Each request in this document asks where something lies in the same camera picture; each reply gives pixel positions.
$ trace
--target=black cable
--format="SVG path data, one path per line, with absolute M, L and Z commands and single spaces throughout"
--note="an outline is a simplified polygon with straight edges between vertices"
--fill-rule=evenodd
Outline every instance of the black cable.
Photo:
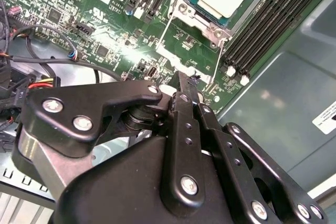
M 99 72 L 96 69 L 94 69 L 93 71 L 94 71 L 96 83 L 100 83 Z
M 0 4 L 1 4 L 1 9 L 4 13 L 4 17 L 5 17 L 5 33 L 6 33 L 6 44 L 5 44 L 5 49 L 4 49 L 4 53 L 8 54 L 8 50 L 9 50 L 9 41 L 10 41 L 10 34 L 9 34 L 9 21 L 8 21 L 8 16 L 7 16 L 7 11 L 6 11 L 6 4 L 3 0 L 0 0 Z M 9 59 L 6 59 L 7 64 L 11 64 Z
M 25 27 L 21 27 L 21 28 L 17 29 L 13 33 L 13 35 L 11 37 L 11 40 L 15 39 L 15 37 L 18 36 L 19 34 L 21 34 L 23 31 L 31 30 L 33 28 L 38 28 L 38 27 L 40 27 L 40 28 L 46 28 L 46 29 L 49 29 L 51 31 L 56 32 L 64 41 L 66 41 L 69 44 L 69 46 L 73 49 L 73 51 L 77 51 L 76 47 L 71 42 L 71 40 L 67 36 L 65 36 L 62 32 L 60 32 L 59 30 L 57 30 L 57 29 L 55 29 L 55 28 L 53 28 L 51 26 L 46 26 L 46 25 L 41 25 L 41 24 L 35 24 L 35 25 L 25 26 Z
M 31 46 L 31 43 L 32 43 L 32 40 L 29 39 L 29 37 L 26 37 L 26 47 L 27 47 L 27 50 L 28 50 L 29 54 L 34 59 L 39 59 L 37 54 L 34 52 L 33 47 Z M 48 64 L 41 63 L 40 65 L 48 73 L 49 77 L 51 77 L 51 78 L 56 77 L 55 72 L 53 71 L 53 69 Z
M 29 59 L 29 58 L 24 58 L 20 56 L 11 56 L 11 60 L 13 62 L 23 62 L 23 63 L 36 63 L 36 64 L 41 64 L 41 63 L 46 63 L 46 64 L 71 64 L 71 65 L 78 65 L 78 66 L 83 66 L 87 68 L 92 68 L 94 70 L 103 72 L 107 74 L 108 76 L 114 78 L 117 81 L 120 81 L 121 78 L 120 76 L 106 68 L 97 66 L 97 65 L 92 65 L 90 63 L 87 63 L 85 61 L 73 61 L 71 59 Z

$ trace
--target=microchip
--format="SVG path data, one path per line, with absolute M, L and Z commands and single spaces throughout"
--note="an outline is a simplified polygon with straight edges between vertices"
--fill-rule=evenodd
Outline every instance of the microchip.
M 54 23 L 59 23 L 60 19 L 61 19 L 62 13 L 60 13 L 59 11 L 51 8 L 50 12 L 48 14 L 48 20 L 54 22 Z
M 97 49 L 97 55 L 100 56 L 100 57 L 103 57 L 105 58 L 106 55 L 108 54 L 109 50 L 104 47 L 104 46 L 99 46 L 98 49 Z
M 141 30 L 136 30 L 136 31 L 134 32 L 134 35 L 137 36 L 137 37 L 140 37 L 141 34 L 142 34 L 142 31 L 141 31 Z

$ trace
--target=wire bundle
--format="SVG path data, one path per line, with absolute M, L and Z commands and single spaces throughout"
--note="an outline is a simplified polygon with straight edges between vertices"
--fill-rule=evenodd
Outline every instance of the wire bundle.
M 54 31 L 55 33 L 57 33 L 65 42 L 68 43 L 68 45 L 70 46 L 70 48 L 72 49 L 71 53 L 69 53 L 68 57 L 69 59 L 40 59 L 35 52 L 32 49 L 31 46 L 31 41 L 29 39 L 28 36 L 24 35 L 23 32 L 28 31 L 28 30 L 32 30 L 35 28 L 44 28 L 44 29 L 49 29 L 51 31 Z M 52 70 L 51 67 L 49 67 L 47 64 L 71 64 L 71 65 L 78 65 L 78 66 L 83 66 L 83 67 L 88 67 L 88 68 L 92 68 L 94 70 L 94 75 L 95 75 L 95 79 L 96 79 L 96 83 L 100 82 L 100 78 L 99 78 L 99 73 L 103 72 L 107 75 L 109 75 L 110 77 L 116 79 L 116 80 L 120 80 L 120 76 L 111 71 L 108 70 L 106 68 L 103 67 L 99 67 L 96 65 L 92 65 L 89 64 L 83 60 L 80 60 L 78 58 L 78 50 L 77 48 L 74 46 L 74 44 L 71 42 L 71 40 L 66 37 L 63 33 L 61 33 L 60 31 L 56 30 L 53 27 L 50 26 L 46 26 L 46 25 L 42 25 L 42 24 L 35 24 L 35 25 L 30 25 L 30 26 L 25 26 L 22 28 L 19 28 L 17 30 L 15 30 L 10 38 L 10 41 L 13 41 L 16 37 L 26 37 L 26 47 L 28 49 L 28 52 L 30 53 L 30 55 L 33 57 L 33 59 L 30 58 L 25 58 L 25 57 L 20 57 L 20 56 L 10 56 L 8 54 L 8 52 L 0 52 L 0 56 L 3 56 L 6 58 L 7 61 L 14 61 L 14 62 L 24 62 L 24 63 L 36 63 L 36 64 L 40 64 L 45 70 L 46 72 L 49 74 L 50 77 L 55 77 L 56 74 L 55 72 Z

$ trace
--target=sata port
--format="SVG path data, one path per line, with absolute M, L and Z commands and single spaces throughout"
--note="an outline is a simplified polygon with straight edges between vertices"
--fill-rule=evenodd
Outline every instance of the sata port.
M 157 68 L 151 67 L 150 70 L 148 71 L 147 76 L 153 77 L 155 75 L 156 71 L 157 71 Z
M 76 24 L 76 29 L 78 29 L 80 32 L 86 35 L 91 35 L 94 32 L 94 29 L 92 27 L 89 27 L 87 24 L 81 22 Z

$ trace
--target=black plastic arm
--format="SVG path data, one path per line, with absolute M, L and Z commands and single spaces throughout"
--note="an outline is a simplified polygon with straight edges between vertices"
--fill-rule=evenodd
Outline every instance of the black plastic arm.
M 114 126 L 125 109 L 157 104 L 161 98 L 161 91 L 148 81 L 34 90 L 26 99 L 22 123 L 30 135 L 63 155 L 83 157 L 92 151 L 99 137 L 113 139 Z M 43 102 L 50 99 L 60 102 L 63 109 L 57 113 L 45 110 Z M 78 116 L 89 119 L 92 128 L 82 131 L 74 127 Z

